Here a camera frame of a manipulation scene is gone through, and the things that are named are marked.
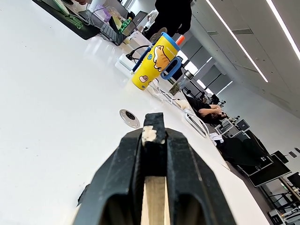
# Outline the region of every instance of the white table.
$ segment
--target white table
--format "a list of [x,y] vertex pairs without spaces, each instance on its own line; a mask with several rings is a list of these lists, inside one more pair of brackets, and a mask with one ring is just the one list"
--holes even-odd
[[268,224],[247,187],[183,113],[114,67],[124,50],[81,39],[30,0],[0,3],[0,224],[66,225],[95,171],[133,129],[119,110],[163,112],[215,172],[237,224]]

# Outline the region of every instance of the blue handle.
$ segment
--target blue handle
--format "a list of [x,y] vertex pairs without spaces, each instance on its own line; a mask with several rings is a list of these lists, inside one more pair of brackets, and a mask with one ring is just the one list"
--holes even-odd
[[151,51],[151,46],[149,46],[147,48],[147,50],[142,54],[142,56],[139,58],[138,62],[136,63],[136,65],[132,68],[132,71],[135,72],[136,69],[140,66],[140,64],[142,63],[142,60],[145,58],[145,56],[148,54],[148,52]]
[[[172,64],[173,61],[177,61],[176,65],[173,67],[173,69],[171,69],[171,71],[168,73],[168,75],[164,75],[165,70]],[[163,72],[160,74],[160,76],[165,79],[168,80],[170,79],[175,72],[181,67],[181,60],[176,56],[170,63],[169,65],[163,70]]]

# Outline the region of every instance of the wooden stick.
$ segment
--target wooden stick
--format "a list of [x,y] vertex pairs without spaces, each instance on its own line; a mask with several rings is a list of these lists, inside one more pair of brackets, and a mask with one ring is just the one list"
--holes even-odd
[[146,177],[141,225],[170,225],[165,177]]

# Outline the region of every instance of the black clamp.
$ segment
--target black clamp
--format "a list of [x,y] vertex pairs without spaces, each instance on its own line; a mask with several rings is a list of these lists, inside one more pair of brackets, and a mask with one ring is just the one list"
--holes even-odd
[[236,224],[213,171],[182,133],[165,129],[162,113],[152,113],[98,169],[73,225],[140,225],[146,176],[166,177],[172,225]]

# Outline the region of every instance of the yellow tumbler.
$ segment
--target yellow tumbler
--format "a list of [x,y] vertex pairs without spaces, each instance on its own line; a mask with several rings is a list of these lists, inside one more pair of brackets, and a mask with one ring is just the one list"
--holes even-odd
[[[139,59],[139,62],[135,67],[139,64],[140,67],[134,74],[132,82],[139,89],[145,90],[150,82],[159,75],[162,75],[162,78],[165,80],[171,78],[181,67],[181,60],[176,57],[179,50],[180,48],[175,41],[169,35],[162,32],[161,37],[150,49],[148,54],[145,56],[143,54],[143,56]],[[173,61],[177,61],[176,65],[172,68],[168,75],[164,76],[164,71]]]

